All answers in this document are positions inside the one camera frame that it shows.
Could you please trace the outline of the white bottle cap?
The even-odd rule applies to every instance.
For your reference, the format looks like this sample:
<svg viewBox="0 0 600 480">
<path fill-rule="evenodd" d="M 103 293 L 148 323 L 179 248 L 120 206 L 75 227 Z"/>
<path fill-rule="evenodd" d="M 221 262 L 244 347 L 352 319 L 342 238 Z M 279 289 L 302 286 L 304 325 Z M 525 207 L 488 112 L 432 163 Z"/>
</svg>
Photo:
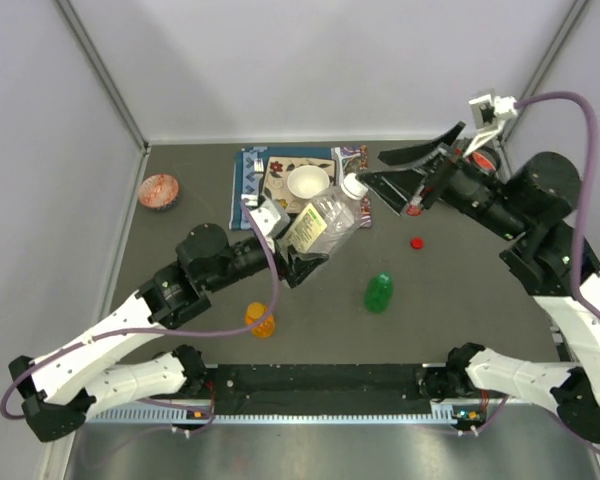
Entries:
<svg viewBox="0 0 600 480">
<path fill-rule="evenodd" d="M 341 189 L 346 196 L 353 200 L 361 200 L 368 192 L 368 188 L 357 179 L 355 173 L 349 173 L 343 178 Z"/>
</svg>

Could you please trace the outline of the square clear juice bottle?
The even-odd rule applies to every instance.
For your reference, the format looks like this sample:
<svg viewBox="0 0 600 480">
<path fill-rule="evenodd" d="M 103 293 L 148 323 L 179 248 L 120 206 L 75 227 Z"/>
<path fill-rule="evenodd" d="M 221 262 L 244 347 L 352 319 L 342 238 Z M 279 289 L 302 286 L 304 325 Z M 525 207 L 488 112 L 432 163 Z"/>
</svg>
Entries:
<svg viewBox="0 0 600 480">
<path fill-rule="evenodd" d="M 346 196 L 339 185 L 312 197 L 280 240 L 302 253 L 332 255 L 362 224 L 362 200 Z"/>
</svg>

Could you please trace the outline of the red bottle cap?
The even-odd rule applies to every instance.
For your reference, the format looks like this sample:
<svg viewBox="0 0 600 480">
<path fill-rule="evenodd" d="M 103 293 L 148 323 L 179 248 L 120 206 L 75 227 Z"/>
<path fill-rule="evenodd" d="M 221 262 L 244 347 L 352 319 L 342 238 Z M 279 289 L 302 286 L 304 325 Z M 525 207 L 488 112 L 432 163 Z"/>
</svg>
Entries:
<svg viewBox="0 0 600 480">
<path fill-rule="evenodd" d="M 415 237 L 411 240 L 411 247 L 415 250 L 421 250 L 424 247 L 424 240 L 420 237 Z"/>
</svg>

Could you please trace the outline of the clear bottle red label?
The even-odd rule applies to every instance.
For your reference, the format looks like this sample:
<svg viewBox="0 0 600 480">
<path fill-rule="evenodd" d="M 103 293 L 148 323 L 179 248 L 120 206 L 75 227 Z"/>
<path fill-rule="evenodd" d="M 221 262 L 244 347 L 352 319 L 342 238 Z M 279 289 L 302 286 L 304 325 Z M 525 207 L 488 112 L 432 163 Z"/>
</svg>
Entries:
<svg viewBox="0 0 600 480">
<path fill-rule="evenodd" d="M 408 216 L 419 216 L 422 213 L 423 209 L 420 204 L 409 203 L 406 207 L 405 213 Z"/>
</svg>

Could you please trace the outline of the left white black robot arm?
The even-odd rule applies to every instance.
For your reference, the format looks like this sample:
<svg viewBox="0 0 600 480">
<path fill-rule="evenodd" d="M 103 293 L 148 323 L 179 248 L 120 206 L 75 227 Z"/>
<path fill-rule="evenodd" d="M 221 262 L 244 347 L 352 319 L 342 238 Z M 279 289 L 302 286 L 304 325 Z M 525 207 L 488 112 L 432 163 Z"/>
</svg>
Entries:
<svg viewBox="0 0 600 480">
<path fill-rule="evenodd" d="M 262 270 L 272 277 L 273 297 L 250 324 L 202 331 L 202 338 L 250 332 L 272 315 L 282 282 L 294 288 L 328 260 L 325 253 L 278 253 L 261 232 L 231 244 L 224 229 L 201 224 L 176 247 L 176 259 L 158 270 L 116 310 L 68 345 L 37 358 L 20 356 L 9 365 L 11 391 L 22 397 L 20 419 L 43 442 L 59 440 L 87 420 L 119 405 L 159 395 L 192 397 L 206 387 L 200 353 L 182 345 L 153 360 L 123 365 L 121 359 L 163 337 L 196 337 L 183 325 L 210 306 L 209 294 Z"/>
</svg>

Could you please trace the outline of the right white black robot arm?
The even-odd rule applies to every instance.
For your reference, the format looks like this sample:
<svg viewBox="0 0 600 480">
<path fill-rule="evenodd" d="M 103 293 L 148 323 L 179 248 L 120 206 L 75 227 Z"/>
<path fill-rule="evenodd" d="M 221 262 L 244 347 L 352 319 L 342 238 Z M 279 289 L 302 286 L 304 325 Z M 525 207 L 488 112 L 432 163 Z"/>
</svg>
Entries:
<svg viewBox="0 0 600 480">
<path fill-rule="evenodd" d="M 444 366 L 420 372 L 420 392 L 435 400 L 480 390 L 513 396 L 600 444 L 600 261 L 590 246 L 573 259 L 566 221 L 579 196 L 577 169 L 560 154 L 541 152 L 504 181 L 498 154 L 489 147 L 467 153 L 460 134 L 455 126 L 427 143 L 383 151 L 383 169 L 359 180 L 396 213 L 416 215 L 441 202 L 506 240 L 501 260 L 576 359 L 534 363 L 467 343 L 452 349 Z"/>
</svg>

